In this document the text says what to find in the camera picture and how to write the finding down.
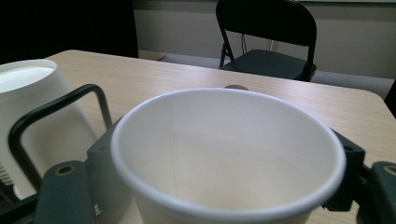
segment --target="wooden table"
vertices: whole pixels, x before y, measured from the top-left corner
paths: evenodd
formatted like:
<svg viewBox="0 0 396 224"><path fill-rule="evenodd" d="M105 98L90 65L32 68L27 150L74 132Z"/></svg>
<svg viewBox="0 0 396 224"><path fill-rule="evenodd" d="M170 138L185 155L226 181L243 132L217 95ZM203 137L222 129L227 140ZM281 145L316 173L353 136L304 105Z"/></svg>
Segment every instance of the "wooden table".
<svg viewBox="0 0 396 224"><path fill-rule="evenodd" d="M113 121L145 100L169 91L238 84L312 112L364 148L369 166L375 161L396 162L396 120L383 100L368 91L77 50L49 59L59 65L73 89L89 83L100 86L106 93ZM84 97L81 103L103 133L105 127L94 96ZM356 204L347 213L318 208L307 223L356 223L356 209ZM142 223L134 203L121 223Z"/></svg>

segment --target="chair seat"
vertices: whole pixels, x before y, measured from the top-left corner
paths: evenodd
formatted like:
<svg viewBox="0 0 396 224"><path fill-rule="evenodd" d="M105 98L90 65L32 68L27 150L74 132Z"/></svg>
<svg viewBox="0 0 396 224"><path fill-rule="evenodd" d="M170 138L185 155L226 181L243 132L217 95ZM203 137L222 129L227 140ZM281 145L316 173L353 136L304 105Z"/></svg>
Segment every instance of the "chair seat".
<svg viewBox="0 0 396 224"><path fill-rule="evenodd" d="M266 77L301 80L306 61L281 53L254 49L221 69Z"/></svg>

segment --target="paper cup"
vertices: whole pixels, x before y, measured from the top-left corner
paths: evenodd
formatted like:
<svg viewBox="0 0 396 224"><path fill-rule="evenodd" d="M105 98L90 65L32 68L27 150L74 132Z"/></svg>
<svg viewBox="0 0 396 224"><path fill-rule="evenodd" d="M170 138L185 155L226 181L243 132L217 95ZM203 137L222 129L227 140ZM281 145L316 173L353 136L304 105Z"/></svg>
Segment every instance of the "paper cup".
<svg viewBox="0 0 396 224"><path fill-rule="evenodd" d="M70 91L52 61L0 65L0 162L20 198L34 194L35 190L9 151L9 131L23 115ZM86 152L96 139L97 134L80 105L74 103L31 125L22 136L22 145L43 175L62 161L85 161Z"/></svg>
<svg viewBox="0 0 396 224"><path fill-rule="evenodd" d="M111 150L146 224L304 223L346 163L312 114L226 89L147 100L120 120Z"/></svg>

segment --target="gray wall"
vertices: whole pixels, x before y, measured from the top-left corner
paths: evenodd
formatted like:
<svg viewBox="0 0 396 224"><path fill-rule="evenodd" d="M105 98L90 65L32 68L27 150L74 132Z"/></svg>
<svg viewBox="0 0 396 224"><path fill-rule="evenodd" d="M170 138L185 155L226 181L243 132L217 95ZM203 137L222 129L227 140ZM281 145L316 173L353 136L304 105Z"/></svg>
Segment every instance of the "gray wall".
<svg viewBox="0 0 396 224"><path fill-rule="evenodd" d="M219 58L217 1L134 0L140 49ZM303 2L314 16L319 71L396 78L396 4ZM240 51L240 36L233 35ZM268 48L256 38L248 49ZM276 51L305 57L306 49L276 43Z"/></svg>

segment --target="white cup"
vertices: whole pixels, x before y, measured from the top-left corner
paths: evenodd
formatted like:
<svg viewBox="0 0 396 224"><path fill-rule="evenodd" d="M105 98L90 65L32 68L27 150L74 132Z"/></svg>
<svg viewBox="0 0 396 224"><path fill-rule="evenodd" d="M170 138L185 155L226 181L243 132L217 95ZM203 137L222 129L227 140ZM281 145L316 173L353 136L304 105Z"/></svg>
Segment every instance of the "white cup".
<svg viewBox="0 0 396 224"><path fill-rule="evenodd" d="M120 120L111 151L146 224L305 223L346 165L309 112L226 89L147 100Z"/></svg>
<svg viewBox="0 0 396 224"><path fill-rule="evenodd" d="M49 60L29 60L0 65L0 163L14 183L15 193L25 198L35 193L12 157L8 133L28 112L71 90L57 64ZM85 161L86 152L97 134L78 103L31 125L21 142L37 171L43 175L62 161Z"/></svg>

